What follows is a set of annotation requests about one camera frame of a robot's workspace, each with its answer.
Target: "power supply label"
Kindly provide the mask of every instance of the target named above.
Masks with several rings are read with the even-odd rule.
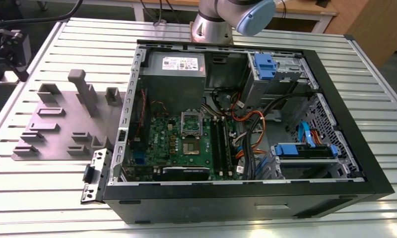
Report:
[[[181,57],[163,57],[162,70],[198,71],[198,59],[181,58]]]

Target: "gray base plate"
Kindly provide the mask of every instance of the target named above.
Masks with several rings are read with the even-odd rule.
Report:
[[[41,141],[33,141],[36,139],[24,141],[20,139],[17,146],[22,146],[22,148],[25,148],[25,146],[33,146],[34,152],[29,150],[16,152],[17,150],[14,150],[12,155],[13,160],[90,160],[94,150],[110,147],[109,144],[105,146],[104,139],[108,137],[112,144],[116,140],[122,105],[109,106],[104,95],[105,92],[97,92],[96,105],[98,113],[94,118],[90,117],[85,106],[80,103],[77,92],[62,91],[60,95],[54,95],[57,104],[44,104],[40,102],[36,113],[32,115],[26,126],[26,131],[36,131],[30,128],[32,124],[41,125],[41,123],[56,123],[58,125],[57,129],[38,130],[44,136]],[[38,110],[44,108],[62,108],[64,113],[40,116]],[[73,132],[88,132],[90,134],[89,140],[81,141],[82,139],[80,139],[76,142],[72,138]],[[94,136],[102,146],[92,148],[92,139]],[[70,153],[68,152],[69,147],[74,148],[74,151],[70,151]]]

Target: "ram slot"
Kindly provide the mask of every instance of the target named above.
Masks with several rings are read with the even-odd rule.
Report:
[[[218,150],[218,136],[217,136],[217,122],[210,122],[210,141],[211,141],[211,160],[213,160],[213,171],[218,173],[221,171],[221,157]]]
[[[227,172],[231,170],[231,161],[230,161],[230,143],[229,143],[229,136],[227,136],[227,124],[226,124],[226,118],[223,118],[223,142],[225,142],[225,150],[226,150],[226,164],[227,164]]]
[[[222,171],[227,172],[226,146],[225,146],[225,140],[227,140],[227,135],[225,138],[223,118],[222,120],[217,121],[217,136],[218,136],[218,149],[219,149]]]

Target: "motherboard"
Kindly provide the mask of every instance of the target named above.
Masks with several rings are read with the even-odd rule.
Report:
[[[132,151],[124,164],[126,179],[155,181],[162,173],[182,174],[179,180],[185,176],[189,180],[239,179],[233,172],[229,134],[234,135],[234,122],[225,118],[202,117],[197,112],[152,117],[148,149]]]

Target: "metal rail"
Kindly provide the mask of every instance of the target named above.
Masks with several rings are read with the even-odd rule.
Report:
[[[54,27],[29,81],[0,115],[0,237],[32,233],[85,237],[397,237],[397,96],[354,42],[342,36],[263,31],[234,44],[315,50],[395,193],[321,219],[126,225],[106,205],[80,205],[88,161],[13,161],[45,82],[74,90],[66,75],[82,68],[96,91],[126,90],[137,39],[189,41],[189,26],[73,18]]]

